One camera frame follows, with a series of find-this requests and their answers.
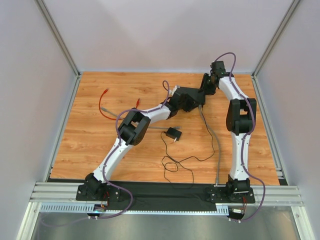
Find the black network switch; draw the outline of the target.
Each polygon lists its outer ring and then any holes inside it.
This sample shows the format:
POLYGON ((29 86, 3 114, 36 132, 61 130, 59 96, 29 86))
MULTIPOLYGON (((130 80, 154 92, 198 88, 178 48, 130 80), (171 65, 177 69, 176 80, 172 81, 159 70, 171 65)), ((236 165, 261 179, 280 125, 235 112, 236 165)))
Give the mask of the black network switch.
POLYGON ((186 107, 190 109, 197 108, 199 105, 204 105, 206 102, 206 95, 203 90, 191 87, 180 87, 179 90, 186 95, 186 107))

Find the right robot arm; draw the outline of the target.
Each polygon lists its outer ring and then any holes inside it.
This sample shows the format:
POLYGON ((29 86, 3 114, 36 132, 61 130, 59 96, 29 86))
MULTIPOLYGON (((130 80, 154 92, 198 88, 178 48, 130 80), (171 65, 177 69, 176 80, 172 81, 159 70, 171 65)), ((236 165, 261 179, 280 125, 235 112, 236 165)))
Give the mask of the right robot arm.
POLYGON ((248 155, 251 133, 256 125, 257 101, 248 97, 227 72, 223 61, 211 63, 210 73, 205 73, 199 88, 205 95, 214 95, 220 89, 229 100, 226 128, 232 140, 232 166, 225 185, 228 196, 247 194, 250 191, 248 155))

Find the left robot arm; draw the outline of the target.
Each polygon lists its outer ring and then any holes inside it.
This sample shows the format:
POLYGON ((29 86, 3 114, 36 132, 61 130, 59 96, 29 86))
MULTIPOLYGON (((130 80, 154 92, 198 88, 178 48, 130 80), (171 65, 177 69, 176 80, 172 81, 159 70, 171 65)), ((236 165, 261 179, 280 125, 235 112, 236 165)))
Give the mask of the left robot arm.
POLYGON ((148 127, 158 121, 174 117, 179 110, 190 112, 205 103, 205 93, 196 88, 175 86, 171 97, 167 97, 159 105, 139 110, 132 108, 119 115, 126 114, 118 124, 120 117, 115 120, 116 140, 113 147, 101 164, 85 177, 84 185, 94 196, 103 194, 104 184, 110 179, 118 163, 126 153, 138 145, 144 138, 148 127))

